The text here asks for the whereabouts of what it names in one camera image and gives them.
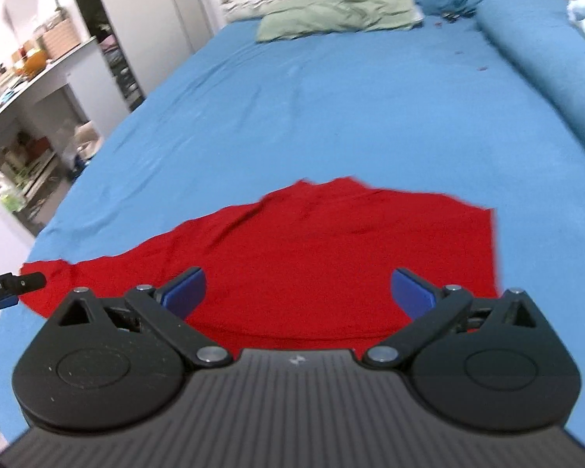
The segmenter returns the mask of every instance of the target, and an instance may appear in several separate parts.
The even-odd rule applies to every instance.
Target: light blue blanket
[[[585,442],[585,150],[477,22],[436,21],[267,44],[256,22],[229,25],[115,131],[30,260],[118,254],[300,178],[494,207],[500,285],[532,295],[582,371],[569,428]],[[0,319],[10,439],[25,427],[10,373],[40,324],[24,307]]]

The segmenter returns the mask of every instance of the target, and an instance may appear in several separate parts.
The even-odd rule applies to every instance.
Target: screw
[[[197,358],[203,362],[222,362],[228,357],[228,351],[220,346],[204,346],[197,350]]]
[[[379,345],[370,348],[366,355],[373,362],[393,362],[399,358],[399,351],[391,346]]]

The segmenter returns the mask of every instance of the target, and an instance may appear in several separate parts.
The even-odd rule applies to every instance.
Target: bed
[[[117,128],[29,261],[120,254],[300,178],[493,207],[499,285],[531,294],[581,369],[568,427],[585,444],[585,93],[564,92],[534,59],[570,55],[568,75],[573,55],[585,64],[565,4],[484,0],[454,23],[265,44],[258,21],[234,22]],[[11,371],[42,323],[22,305],[0,318],[10,441],[25,429]]]

